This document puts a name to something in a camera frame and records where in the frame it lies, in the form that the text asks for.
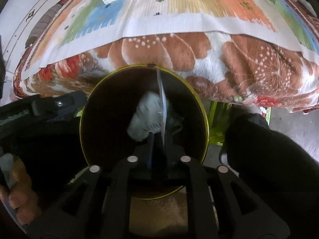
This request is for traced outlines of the person's left hand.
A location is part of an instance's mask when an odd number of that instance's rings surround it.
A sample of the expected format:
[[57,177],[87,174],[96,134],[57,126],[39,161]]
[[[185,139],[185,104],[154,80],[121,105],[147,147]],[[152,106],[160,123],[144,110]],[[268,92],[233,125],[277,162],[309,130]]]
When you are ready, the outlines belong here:
[[42,213],[38,197],[31,188],[31,178],[22,160],[13,155],[12,177],[16,182],[8,192],[1,186],[1,200],[8,199],[9,205],[16,210],[17,221],[21,225],[30,224]]

